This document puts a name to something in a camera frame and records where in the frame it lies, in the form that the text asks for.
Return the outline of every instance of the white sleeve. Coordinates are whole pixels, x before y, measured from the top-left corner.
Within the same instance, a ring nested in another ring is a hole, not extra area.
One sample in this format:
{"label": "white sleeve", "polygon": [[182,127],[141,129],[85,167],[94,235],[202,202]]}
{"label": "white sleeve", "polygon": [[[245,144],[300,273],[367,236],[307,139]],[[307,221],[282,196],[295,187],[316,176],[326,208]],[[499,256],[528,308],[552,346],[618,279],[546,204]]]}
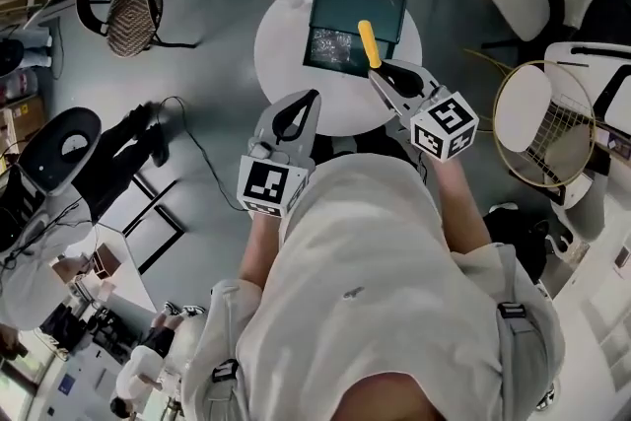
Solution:
{"label": "white sleeve", "polygon": [[[558,315],[552,303],[532,284],[516,258],[515,248],[511,245],[490,244],[467,254],[452,252],[452,257],[462,273],[498,304],[511,302],[509,297],[515,294],[514,302],[524,304],[536,321],[553,367],[558,371],[565,355],[565,341]],[[507,276],[506,265],[512,262],[516,264],[515,275]]]}
{"label": "white sleeve", "polygon": [[182,378],[181,404],[186,419],[197,419],[195,396],[204,393],[214,369],[236,358],[237,341],[258,309],[261,295],[258,286],[241,279],[221,281],[213,288],[204,331]]}
{"label": "white sleeve", "polygon": [[68,288],[47,262],[20,258],[2,276],[0,322],[33,330],[68,296]]}

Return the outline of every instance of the white t-shirt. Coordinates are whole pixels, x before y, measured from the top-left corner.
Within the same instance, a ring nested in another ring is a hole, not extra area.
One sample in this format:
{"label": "white t-shirt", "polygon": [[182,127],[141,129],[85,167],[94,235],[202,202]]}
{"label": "white t-shirt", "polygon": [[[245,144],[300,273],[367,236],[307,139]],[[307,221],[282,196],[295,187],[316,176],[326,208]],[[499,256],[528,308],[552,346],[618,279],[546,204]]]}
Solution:
{"label": "white t-shirt", "polygon": [[415,379],[450,421],[501,418],[497,306],[458,266],[496,266],[503,284],[496,247],[451,253],[409,164],[318,167],[281,244],[237,345],[252,421],[328,421],[353,384],[386,372]]}
{"label": "white t-shirt", "polygon": [[163,364],[164,359],[156,351],[147,346],[136,346],[116,378],[116,395],[124,400],[142,400],[143,396],[151,393],[152,388],[140,381],[138,376],[144,374],[156,381]]}
{"label": "white t-shirt", "polygon": [[[27,252],[17,257],[13,270],[5,270],[0,281],[0,323],[20,330],[40,326],[68,296],[61,278],[52,270],[50,262],[66,248],[84,239],[92,230],[90,208],[75,187],[70,184],[59,196],[47,197],[30,223],[42,218],[52,222],[66,211],[59,224],[50,227],[30,245]],[[35,229],[32,237],[39,233]],[[0,256],[3,261],[7,253]]]}

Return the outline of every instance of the gray floor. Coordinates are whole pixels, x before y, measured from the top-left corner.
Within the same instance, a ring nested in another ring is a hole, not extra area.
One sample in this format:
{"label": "gray floor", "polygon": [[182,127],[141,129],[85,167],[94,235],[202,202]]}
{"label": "gray floor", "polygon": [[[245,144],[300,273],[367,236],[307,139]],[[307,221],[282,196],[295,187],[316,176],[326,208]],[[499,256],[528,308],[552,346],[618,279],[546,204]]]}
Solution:
{"label": "gray floor", "polygon": [[[253,44],[271,2],[165,0],[160,36],[173,42],[200,41],[200,45],[194,50],[155,48],[130,59],[115,57],[103,38],[81,26],[73,9],[66,10],[60,18],[65,65],[54,83],[50,108],[59,112],[84,105],[108,127],[138,104],[179,95],[187,102],[191,127],[220,178],[234,191],[240,155],[267,105],[256,80]],[[439,81],[461,91],[478,113],[490,116],[501,76],[492,65],[462,49],[511,35],[491,1],[408,0],[408,10],[423,41],[423,64]],[[502,56],[509,61],[510,55]],[[507,175],[491,135],[479,134],[461,158],[481,208],[506,200],[529,210],[547,208],[545,199]],[[148,165],[144,175],[157,187],[180,179],[166,203],[187,228],[186,235],[144,275],[145,284],[157,302],[205,304],[213,284],[235,274],[249,218],[225,204],[199,152],[184,136],[172,144],[165,167],[157,170]]]}

